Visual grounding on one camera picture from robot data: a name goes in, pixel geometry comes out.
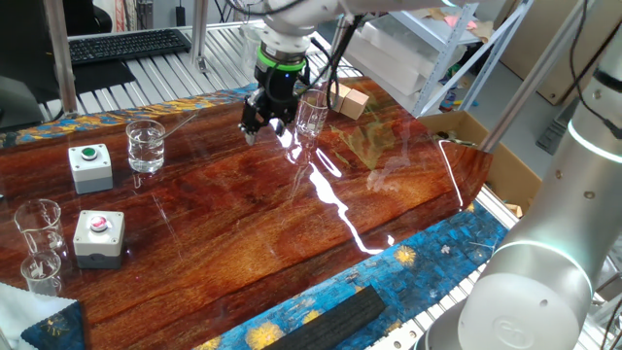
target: small glass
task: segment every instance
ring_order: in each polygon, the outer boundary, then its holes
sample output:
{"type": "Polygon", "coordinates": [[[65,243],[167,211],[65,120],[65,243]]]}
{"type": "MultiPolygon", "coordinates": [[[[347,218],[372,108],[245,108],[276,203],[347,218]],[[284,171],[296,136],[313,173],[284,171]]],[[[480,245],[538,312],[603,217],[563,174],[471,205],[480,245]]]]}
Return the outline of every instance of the small glass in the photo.
{"type": "Polygon", "coordinates": [[[260,28],[251,24],[242,24],[240,26],[240,31],[244,38],[242,70],[251,80],[255,79],[255,66],[257,65],[259,45],[261,44],[260,30],[260,28]]]}
{"type": "Polygon", "coordinates": [[[61,289],[58,271],[60,257],[54,251],[38,252],[21,263],[21,275],[28,283],[28,291],[56,297],[61,289]]]}
{"type": "Polygon", "coordinates": [[[141,173],[158,171],[164,164],[164,126],[155,121],[131,122],[125,132],[129,166],[141,173]]]}
{"type": "Polygon", "coordinates": [[[14,220],[28,243],[30,254],[64,247],[60,207],[55,202],[49,199],[27,201],[17,209],[14,220]]]}
{"type": "Polygon", "coordinates": [[[317,137],[328,116],[327,95],[317,89],[310,89],[300,98],[296,116],[299,133],[317,137]]]}

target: glossy wood surface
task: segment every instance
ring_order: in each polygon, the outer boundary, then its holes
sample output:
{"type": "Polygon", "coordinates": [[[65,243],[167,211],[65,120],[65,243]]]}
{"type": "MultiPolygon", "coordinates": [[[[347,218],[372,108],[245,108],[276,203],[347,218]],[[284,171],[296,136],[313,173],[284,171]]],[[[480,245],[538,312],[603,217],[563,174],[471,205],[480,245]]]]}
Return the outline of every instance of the glossy wood surface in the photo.
{"type": "MultiPolygon", "coordinates": [[[[81,210],[122,211],[122,268],[74,267],[61,295],[81,302],[91,348],[191,348],[474,200],[491,156],[438,145],[371,80],[351,83],[371,96],[369,112],[330,114],[315,144],[265,129],[249,147],[242,104],[228,104],[168,138],[151,176],[129,168],[122,125],[0,151],[0,282],[26,288],[22,202],[60,205],[71,257],[81,210]],[[77,195],[67,149],[97,143],[115,187],[77,195]]],[[[168,129],[185,115],[159,120],[168,129]]]]}

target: cable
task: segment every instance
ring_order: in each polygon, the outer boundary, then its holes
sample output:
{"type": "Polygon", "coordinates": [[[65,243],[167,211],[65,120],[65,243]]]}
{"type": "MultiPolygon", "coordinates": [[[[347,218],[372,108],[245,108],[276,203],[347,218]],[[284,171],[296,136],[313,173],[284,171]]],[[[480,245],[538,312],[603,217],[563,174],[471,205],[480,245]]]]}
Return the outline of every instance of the cable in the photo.
{"type": "MultiPolygon", "coordinates": [[[[330,62],[330,53],[328,53],[328,51],[324,49],[322,44],[320,44],[320,42],[316,38],[311,38],[311,43],[327,57],[327,62],[330,62]]],[[[335,109],[338,105],[338,101],[339,101],[339,79],[337,77],[337,72],[335,70],[332,70],[330,73],[330,78],[328,80],[328,86],[327,86],[327,106],[329,106],[330,109],[335,109]],[[330,103],[330,88],[332,87],[332,84],[335,84],[335,97],[336,98],[334,100],[334,104],[330,103]]]]}
{"type": "Polygon", "coordinates": [[[354,36],[354,33],[357,30],[357,27],[359,27],[359,24],[361,24],[361,21],[363,21],[363,16],[356,16],[355,17],[354,22],[352,23],[352,25],[349,26],[348,29],[346,29],[346,31],[344,32],[343,36],[341,37],[341,40],[339,41],[337,49],[335,50],[333,56],[330,58],[330,62],[324,67],[322,72],[320,72],[320,74],[315,79],[315,81],[309,87],[307,87],[304,90],[302,90],[301,92],[299,92],[297,94],[298,96],[303,95],[309,89],[314,87],[320,81],[320,79],[322,79],[322,77],[324,77],[324,75],[327,73],[327,71],[333,65],[338,65],[338,62],[341,60],[341,57],[343,56],[343,54],[345,53],[346,49],[348,48],[348,45],[350,44],[350,40],[354,36]]]}
{"type": "Polygon", "coordinates": [[[218,2],[218,0],[214,0],[214,2],[216,3],[218,13],[221,15],[221,23],[225,23],[225,11],[223,10],[223,8],[221,8],[221,4],[218,2]]]}
{"type": "Polygon", "coordinates": [[[302,4],[303,2],[305,2],[306,0],[295,0],[292,3],[282,6],[278,9],[275,10],[270,10],[270,11],[265,11],[265,12],[255,12],[255,11],[251,11],[251,10],[245,10],[242,8],[237,7],[232,0],[225,0],[226,3],[235,11],[242,13],[244,15],[247,16],[271,16],[271,15],[276,15],[276,14],[280,14],[284,11],[287,11],[289,9],[292,9],[300,4],[302,4]]]}
{"type": "Polygon", "coordinates": [[[609,347],[609,350],[615,349],[615,347],[618,345],[618,342],[620,341],[620,338],[622,338],[622,331],[620,331],[620,333],[615,337],[613,343],[611,344],[611,347],[609,347]]]}
{"type": "Polygon", "coordinates": [[[609,318],[609,322],[606,324],[605,337],[603,338],[603,343],[601,344],[601,350],[605,350],[606,336],[609,334],[609,329],[611,328],[611,324],[613,324],[613,320],[615,319],[615,314],[618,313],[620,306],[622,306],[622,298],[620,299],[620,301],[618,301],[617,305],[615,305],[615,308],[613,309],[613,313],[611,314],[611,317],[609,318]]]}
{"type": "Polygon", "coordinates": [[[231,17],[231,13],[233,12],[233,9],[229,9],[229,13],[226,14],[226,19],[225,19],[225,23],[229,22],[229,18],[231,17]]]}
{"type": "Polygon", "coordinates": [[[588,106],[585,98],[583,98],[583,91],[581,90],[581,86],[579,84],[579,78],[576,76],[576,71],[574,70],[574,52],[576,51],[576,45],[579,41],[579,37],[581,36],[581,32],[583,32],[583,26],[585,25],[585,20],[587,18],[587,7],[588,0],[583,0],[583,13],[581,14],[581,21],[579,23],[579,27],[576,31],[576,35],[574,36],[574,40],[572,40],[572,46],[570,47],[570,73],[572,74],[572,80],[574,81],[574,86],[579,93],[579,100],[583,104],[583,106],[590,111],[596,118],[600,119],[605,126],[611,131],[613,136],[620,140],[622,139],[622,128],[617,127],[612,121],[603,117],[601,114],[593,110],[590,106],[588,106]]]}

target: empty glass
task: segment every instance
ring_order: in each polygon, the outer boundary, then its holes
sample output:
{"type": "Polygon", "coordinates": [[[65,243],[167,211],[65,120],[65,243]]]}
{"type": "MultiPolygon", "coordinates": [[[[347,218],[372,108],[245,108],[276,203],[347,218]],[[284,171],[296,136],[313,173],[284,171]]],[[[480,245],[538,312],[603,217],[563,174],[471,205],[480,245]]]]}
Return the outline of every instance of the empty glass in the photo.
{"type": "Polygon", "coordinates": [[[28,283],[28,291],[56,297],[62,284],[58,271],[60,257],[54,251],[37,252],[21,263],[21,275],[28,283]]]}
{"type": "Polygon", "coordinates": [[[64,247],[60,207],[55,202],[48,199],[27,201],[17,209],[14,220],[28,243],[30,254],[64,247]]]}
{"type": "Polygon", "coordinates": [[[164,126],[155,121],[138,121],[130,123],[125,132],[129,166],[142,173],[158,171],[164,164],[164,126]]]}
{"type": "Polygon", "coordinates": [[[255,79],[255,66],[257,65],[257,55],[261,38],[258,28],[251,24],[242,24],[240,31],[244,38],[244,54],[242,55],[242,70],[252,81],[255,79]]]}
{"type": "Polygon", "coordinates": [[[322,91],[310,89],[300,98],[296,128],[303,135],[316,137],[322,131],[327,116],[327,95],[322,91]]]}

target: metal grating floor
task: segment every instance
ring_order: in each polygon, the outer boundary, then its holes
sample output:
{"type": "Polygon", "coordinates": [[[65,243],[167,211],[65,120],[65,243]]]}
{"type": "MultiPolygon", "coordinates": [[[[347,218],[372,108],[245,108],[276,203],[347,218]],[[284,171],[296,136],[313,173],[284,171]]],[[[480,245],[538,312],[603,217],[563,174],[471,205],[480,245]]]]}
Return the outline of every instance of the metal grating floor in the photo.
{"type": "MultiPolygon", "coordinates": [[[[78,96],[80,114],[101,113],[119,109],[148,106],[178,98],[214,92],[221,89],[241,88],[254,81],[240,68],[243,52],[243,38],[238,27],[240,23],[214,24],[207,26],[205,55],[208,58],[208,72],[201,73],[190,64],[188,53],[171,53],[151,57],[125,60],[124,64],[136,77],[136,81],[121,86],[108,87],[78,96]]],[[[180,28],[190,39],[191,27],[180,28]]],[[[330,44],[317,32],[313,35],[325,48],[330,44]]],[[[326,57],[319,51],[309,53],[311,74],[317,76],[326,64],[326,57]]],[[[340,68],[340,78],[358,77],[360,74],[349,68],[340,68]]],[[[59,100],[40,105],[49,120],[61,110],[59,100]]],[[[477,197],[498,220],[508,228],[517,219],[486,189],[477,197]]],[[[410,349],[436,318],[468,296],[485,265],[480,266],[451,293],[427,311],[404,323],[401,328],[379,339],[369,349],[410,349]]],[[[575,350],[599,349],[603,339],[600,328],[586,322],[575,350]]]]}
{"type": "MultiPolygon", "coordinates": [[[[201,73],[190,64],[186,52],[154,55],[128,59],[123,63],[136,77],[136,81],[114,87],[103,88],[78,96],[80,114],[100,113],[134,108],[171,101],[178,98],[214,92],[221,89],[241,88],[255,79],[241,69],[243,38],[238,24],[208,25],[205,41],[205,56],[208,72],[201,73]]],[[[190,27],[181,28],[189,39],[190,27]]],[[[318,33],[314,37],[327,49],[330,44],[318,33]]],[[[309,54],[311,74],[316,76],[326,64],[326,57],[319,51],[309,54]]],[[[358,77],[352,69],[340,68],[339,77],[358,77]]],[[[61,109],[55,100],[40,105],[48,120],[61,109]]]]}

